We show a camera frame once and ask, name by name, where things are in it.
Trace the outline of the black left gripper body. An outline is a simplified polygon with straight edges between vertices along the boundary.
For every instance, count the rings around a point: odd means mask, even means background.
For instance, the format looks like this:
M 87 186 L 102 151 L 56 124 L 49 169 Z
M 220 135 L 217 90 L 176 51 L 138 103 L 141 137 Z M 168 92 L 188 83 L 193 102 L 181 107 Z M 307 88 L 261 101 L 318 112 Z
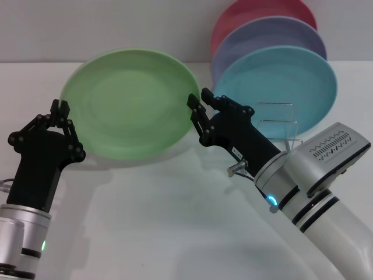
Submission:
M 7 203 L 49 212 L 63 168 L 70 163 L 66 137 L 59 132 L 14 132 L 9 143 L 21 155 Z

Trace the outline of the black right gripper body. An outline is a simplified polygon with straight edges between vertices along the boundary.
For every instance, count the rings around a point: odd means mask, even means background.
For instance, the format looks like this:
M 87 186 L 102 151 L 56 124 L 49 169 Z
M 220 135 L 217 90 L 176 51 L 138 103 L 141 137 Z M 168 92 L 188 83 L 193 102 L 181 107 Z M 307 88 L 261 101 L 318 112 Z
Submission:
M 239 117 L 229 113 L 217 113 L 210 119 L 214 137 L 210 146 L 225 149 L 236 161 L 248 162 L 246 171 L 256 176 L 261 168 L 280 153 L 252 124 L 248 116 Z

